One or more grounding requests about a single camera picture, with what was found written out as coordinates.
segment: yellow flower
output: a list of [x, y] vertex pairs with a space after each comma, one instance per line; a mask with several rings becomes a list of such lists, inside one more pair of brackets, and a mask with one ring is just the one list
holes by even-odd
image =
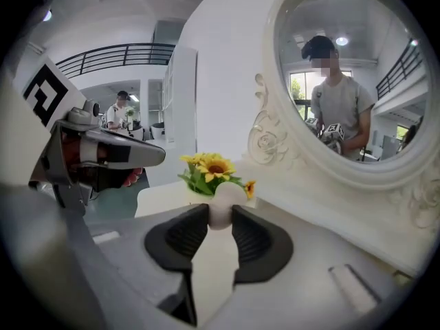
[[255, 181], [249, 181], [245, 185], [245, 191], [248, 199], [251, 199], [254, 196], [255, 192]]
[[183, 160], [184, 162], [187, 162], [192, 165], [198, 165], [200, 163], [200, 160], [202, 160], [205, 156], [205, 153], [196, 153], [193, 157], [190, 155], [182, 155], [180, 157], [180, 160]]
[[205, 182], [211, 182], [214, 177], [222, 177], [229, 181], [230, 174], [235, 172], [234, 165], [230, 160], [223, 159], [220, 154], [209, 153], [200, 160], [197, 168], [205, 174]]

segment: balcony railing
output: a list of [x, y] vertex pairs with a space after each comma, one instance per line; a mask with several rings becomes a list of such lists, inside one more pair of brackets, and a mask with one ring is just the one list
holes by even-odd
[[175, 45], [159, 43], [119, 44], [71, 56], [56, 65], [68, 78], [130, 65], [167, 65]]
[[399, 83], [403, 82], [407, 77], [421, 64], [422, 58], [417, 45], [412, 44], [409, 40], [404, 52], [397, 62], [391, 67], [390, 71], [376, 86], [377, 98], [382, 98], [385, 94], [392, 91]]

